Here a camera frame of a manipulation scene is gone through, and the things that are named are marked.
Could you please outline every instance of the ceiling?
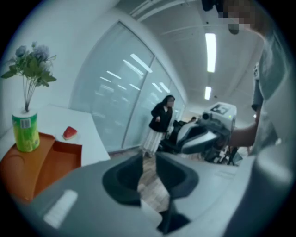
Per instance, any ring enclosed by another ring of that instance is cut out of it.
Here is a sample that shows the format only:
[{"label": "ceiling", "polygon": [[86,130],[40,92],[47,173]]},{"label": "ceiling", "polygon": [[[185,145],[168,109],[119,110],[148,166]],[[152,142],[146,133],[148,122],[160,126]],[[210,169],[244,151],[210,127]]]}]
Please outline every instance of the ceiling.
[{"label": "ceiling", "polygon": [[[232,19],[218,17],[215,9],[204,12],[200,0],[122,0],[118,8],[147,26],[170,56],[188,94],[187,109],[199,113],[218,101],[234,104],[238,119],[251,123],[253,69],[263,40],[240,25],[228,31]],[[207,72],[205,33],[216,34],[216,69]],[[210,100],[205,87],[212,87]]]}]

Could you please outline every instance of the black cardigan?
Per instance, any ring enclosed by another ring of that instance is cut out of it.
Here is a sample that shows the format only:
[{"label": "black cardigan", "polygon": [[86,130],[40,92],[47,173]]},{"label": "black cardigan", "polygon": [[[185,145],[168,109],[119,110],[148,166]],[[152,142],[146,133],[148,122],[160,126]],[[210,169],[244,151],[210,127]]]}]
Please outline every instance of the black cardigan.
[{"label": "black cardigan", "polygon": [[[161,103],[157,104],[151,111],[153,118],[149,127],[157,132],[166,132],[172,118],[171,112],[169,110],[166,112]],[[155,121],[158,116],[160,117],[160,122]]]}]

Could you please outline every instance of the vase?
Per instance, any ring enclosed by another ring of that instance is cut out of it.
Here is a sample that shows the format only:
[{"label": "vase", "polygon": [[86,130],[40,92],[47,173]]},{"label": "vase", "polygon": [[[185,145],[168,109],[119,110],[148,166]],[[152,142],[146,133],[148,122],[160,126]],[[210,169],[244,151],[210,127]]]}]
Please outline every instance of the vase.
[{"label": "vase", "polygon": [[37,112],[35,110],[20,109],[12,114],[12,125],[15,143],[18,150],[31,152],[39,144],[39,133],[37,129]]}]

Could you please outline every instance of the wooden floor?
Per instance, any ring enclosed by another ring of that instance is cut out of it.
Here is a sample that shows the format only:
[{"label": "wooden floor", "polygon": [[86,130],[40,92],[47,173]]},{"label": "wooden floor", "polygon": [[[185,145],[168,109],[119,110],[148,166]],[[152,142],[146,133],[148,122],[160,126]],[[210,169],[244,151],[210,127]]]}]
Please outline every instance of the wooden floor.
[{"label": "wooden floor", "polygon": [[[130,150],[117,154],[110,155],[111,159],[126,156],[136,155],[140,150]],[[198,161],[199,158],[195,156],[181,156],[183,158],[189,158]],[[169,194],[166,188],[163,186],[156,173],[155,157],[143,159],[143,175],[139,180],[138,192],[141,194],[141,198],[157,212],[167,210],[169,202]]]}]

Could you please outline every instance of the woman in black jacket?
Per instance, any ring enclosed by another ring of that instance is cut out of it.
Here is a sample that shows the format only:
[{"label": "woman in black jacket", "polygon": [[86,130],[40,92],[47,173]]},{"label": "woman in black jacket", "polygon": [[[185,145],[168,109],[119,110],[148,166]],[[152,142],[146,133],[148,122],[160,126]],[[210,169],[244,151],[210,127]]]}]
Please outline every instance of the woman in black jacket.
[{"label": "woman in black jacket", "polygon": [[168,95],[151,111],[153,118],[149,124],[150,129],[143,145],[144,156],[147,154],[149,157],[152,157],[155,154],[162,136],[166,133],[170,124],[174,102],[175,98],[172,95]]}]

